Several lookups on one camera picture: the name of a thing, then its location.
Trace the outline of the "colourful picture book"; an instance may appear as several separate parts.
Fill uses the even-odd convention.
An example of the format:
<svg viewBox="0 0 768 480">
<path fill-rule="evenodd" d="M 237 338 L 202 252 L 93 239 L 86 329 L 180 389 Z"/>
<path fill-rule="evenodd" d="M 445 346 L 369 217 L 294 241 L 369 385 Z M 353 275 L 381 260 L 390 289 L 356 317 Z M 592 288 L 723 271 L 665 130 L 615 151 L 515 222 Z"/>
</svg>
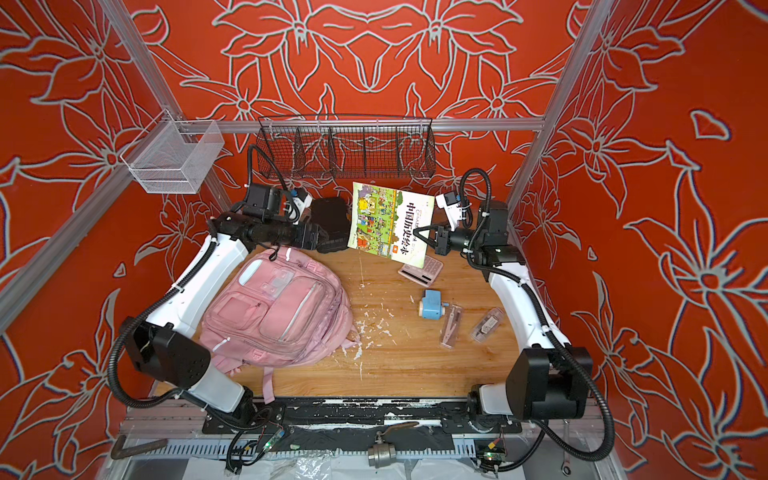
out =
<svg viewBox="0 0 768 480">
<path fill-rule="evenodd" d="M 431 224 L 434 207 L 433 196 L 354 182 L 347 246 L 422 268 L 427 244 L 414 230 Z"/>
</svg>

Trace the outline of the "pink student backpack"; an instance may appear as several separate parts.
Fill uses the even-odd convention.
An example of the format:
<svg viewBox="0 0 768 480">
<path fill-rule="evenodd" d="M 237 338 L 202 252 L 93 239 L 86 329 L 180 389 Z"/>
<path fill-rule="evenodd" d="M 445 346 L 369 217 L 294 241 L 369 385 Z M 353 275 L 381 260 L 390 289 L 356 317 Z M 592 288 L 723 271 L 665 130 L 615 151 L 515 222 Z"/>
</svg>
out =
<svg viewBox="0 0 768 480">
<path fill-rule="evenodd" d="M 276 369 L 315 364 L 359 343 L 339 277 L 305 253 L 288 248 L 249 260 L 203 315 L 200 343 L 223 373 L 263 369 L 264 401 L 275 400 Z"/>
</svg>

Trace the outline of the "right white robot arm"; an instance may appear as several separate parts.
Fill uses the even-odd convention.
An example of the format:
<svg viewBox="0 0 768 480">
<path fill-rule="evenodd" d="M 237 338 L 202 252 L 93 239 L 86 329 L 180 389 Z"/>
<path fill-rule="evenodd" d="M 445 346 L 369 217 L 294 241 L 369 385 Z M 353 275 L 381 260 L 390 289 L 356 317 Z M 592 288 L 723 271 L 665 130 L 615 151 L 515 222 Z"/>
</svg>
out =
<svg viewBox="0 0 768 480">
<path fill-rule="evenodd" d="M 445 212 L 447 223 L 418 227 L 415 236 L 438 255 L 460 253 L 469 267 L 483 274 L 501 301 L 519 348 L 504 382 L 472 388 L 468 414 L 472 418 L 509 416 L 539 429 L 519 459 L 503 462 L 482 453 L 477 467 L 484 472 L 519 468 L 546 438 L 567 459 L 596 463 L 607 458 L 614 449 L 616 429 L 608 403 L 592 377 L 593 360 L 585 348 L 572 345 L 547 312 L 522 252 L 509 239 L 507 205 L 486 197 L 473 210 L 462 188 L 438 196 L 436 204 Z M 603 438 L 595 449 L 582 450 L 549 423 L 582 418 L 588 399 L 594 399 L 598 407 Z"/>
</svg>

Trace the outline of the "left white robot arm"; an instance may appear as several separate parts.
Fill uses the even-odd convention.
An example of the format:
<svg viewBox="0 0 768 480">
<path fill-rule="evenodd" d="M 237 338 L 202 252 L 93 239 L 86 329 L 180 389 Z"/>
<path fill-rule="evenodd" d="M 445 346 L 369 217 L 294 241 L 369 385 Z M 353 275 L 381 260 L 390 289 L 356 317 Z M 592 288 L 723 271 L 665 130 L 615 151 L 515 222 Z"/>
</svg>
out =
<svg viewBox="0 0 768 480">
<path fill-rule="evenodd" d="M 251 182 L 243 200 L 208 220 L 208 237 L 180 278 L 120 327 L 107 361 L 108 386 L 119 402 L 148 409 L 183 398 L 234 429 L 255 427 L 252 391 L 219 371 L 209 349 L 194 336 L 225 280 L 255 248 L 317 248 L 326 234 L 304 217 L 312 201 L 305 189 L 285 181 L 277 187 Z M 123 354 L 138 372 L 172 385 L 172 390 L 146 399 L 128 394 L 118 373 Z"/>
</svg>

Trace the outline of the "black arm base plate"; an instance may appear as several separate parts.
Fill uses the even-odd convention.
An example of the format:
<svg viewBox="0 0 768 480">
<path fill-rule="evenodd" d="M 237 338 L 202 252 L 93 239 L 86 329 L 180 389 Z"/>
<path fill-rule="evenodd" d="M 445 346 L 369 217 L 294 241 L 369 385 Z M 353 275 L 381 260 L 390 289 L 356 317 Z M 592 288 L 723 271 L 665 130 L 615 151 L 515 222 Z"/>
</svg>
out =
<svg viewBox="0 0 768 480">
<path fill-rule="evenodd" d="M 445 433 L 511 433 L 522 431 L 506 415 L 472 413 L 465 397 L 279 397 L 270 405 L 254 401 L 268 419 L 256 419 L 247 430 L 259 434 L 288 428 L 373 428 L 416 422 Z"/>
</svg>

